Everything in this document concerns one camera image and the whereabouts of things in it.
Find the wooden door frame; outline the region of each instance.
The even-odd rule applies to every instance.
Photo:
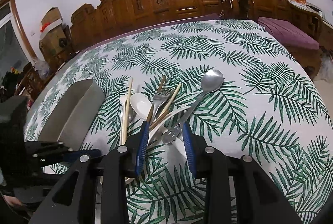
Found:
[[[17,25],[17,28],[19,30],[19,33],[20,33],[20,36],[21,36],[21,39],[23,41],[23,44],[25,46],[25,48],[27,49],[28,53],[30,54],[31,58],[37,58],[36,56],[36,53],[34,52],[34,50],[32,49],[31,45],[30,45],[30,42],[27,38],[27,35],[25,34],[24,32],[24,29],[22,27],[22,23],[21,23],[21,20],[20,20],[20,17],[18,15],[18,12],[17,12],[17,8],[16,8],[16,4],[15,4],[15,0],[1,0],[0,1],[0,8],[6,4],[6,3],[10,3],[10,7],[11,7],[11,13],[13,14],[14,16],[14,19],[15,19],[15,22],[16,22],[16,25]]]

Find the purple cushion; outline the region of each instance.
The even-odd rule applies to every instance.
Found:
[[[319,43],[316,40],[288,21],[259,17],[258,23],[283,46],[319,49]]]

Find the person's skin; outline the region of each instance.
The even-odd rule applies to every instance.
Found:
[[[3,196],[5,201],[11,206],[23,206],[22,202],[20,202],[17,198],[15,197],[10,197],[10,196]]]

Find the chopstick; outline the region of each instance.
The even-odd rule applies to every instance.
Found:
[[[162,87],[165,83],[166,78],[167,77],[165,75],[162,76],[162,79],[161,79],[161,82],[159,83],[159,88],[157,89],[157,92],[161,91],[161,89],[162,89]],[[153,108],[154,108],[154,106],[152,105],[150,110],[149,110],[148,116],[147,116],[147,123],[150,123],[150,120],[152,119]]]
[[[152,123],[152,125],[149,127],[149,130],[154,129],[168,114],[169,114],[169,107],[172,104],[174,98],[176,97],[177,93],[179,92],[181,87],[181,84],[179,84],[177,86],[177,88],[174,90],[174,94],[172,94],[170,100],[168,101],[168,103],[164,106],[164,108],[161,111],[161,115],[159,115],[159,117],[156,119],[156,121],[154,121]]]
[[[123,135],[121,136],[121,145],[124,145],[127,139],[127,123],[128,123],[128,113],[129,113],[129,99],[130,99],[130,94],[132,92],[132,84],[133,84],[133,78],[131,78],[128,86],[128,92],[127,92],[127,100],[126,100],[126,105],[125,105],[125,112],[123,111],[124,114],[124,124],[122,126],[122,133]]]

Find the spoon handle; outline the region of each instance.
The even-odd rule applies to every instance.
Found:
[[[191,116],[194,109],[200,103],[201,99],[207,94],[208,92],[203,91],[197,96],[196,101],[191,105],[191,107],[185,112],[185,114],[171,127],[166,133],[163,134],[163,143],[169,144],[176,140],[177,136],[179,135],[184,122],[188,120]]]

